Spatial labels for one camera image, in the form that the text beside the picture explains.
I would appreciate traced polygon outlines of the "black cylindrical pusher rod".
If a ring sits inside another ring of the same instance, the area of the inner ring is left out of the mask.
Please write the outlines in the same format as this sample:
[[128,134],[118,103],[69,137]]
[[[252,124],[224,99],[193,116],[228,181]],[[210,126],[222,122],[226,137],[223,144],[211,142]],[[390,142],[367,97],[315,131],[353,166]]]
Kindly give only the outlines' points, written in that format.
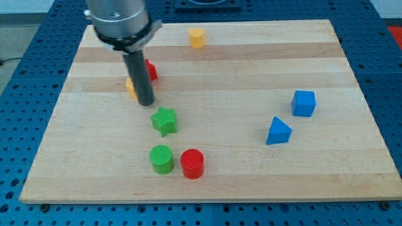
[[123,57],[139,104],[143,106],[153,104],[155,97],[143,52],[138,50]]

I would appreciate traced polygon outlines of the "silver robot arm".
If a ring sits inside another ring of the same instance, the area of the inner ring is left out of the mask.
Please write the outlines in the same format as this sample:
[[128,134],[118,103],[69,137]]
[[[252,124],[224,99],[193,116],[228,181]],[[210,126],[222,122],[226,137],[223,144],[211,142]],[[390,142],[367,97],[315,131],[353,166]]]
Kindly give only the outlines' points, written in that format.
[[162,27],[152,20],[144,0],[86,0],[85,17],[91,20],[98,39],[122,54],[139,104],[155,101],[143,54],[144,46]]

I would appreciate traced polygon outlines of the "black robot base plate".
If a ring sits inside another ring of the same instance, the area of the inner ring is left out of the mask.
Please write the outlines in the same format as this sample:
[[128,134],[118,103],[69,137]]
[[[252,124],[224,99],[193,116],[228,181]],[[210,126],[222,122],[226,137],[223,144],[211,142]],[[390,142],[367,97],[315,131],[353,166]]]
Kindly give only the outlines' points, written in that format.
[[175,12],[193,10],[241,10],[242,0],[175,0]]

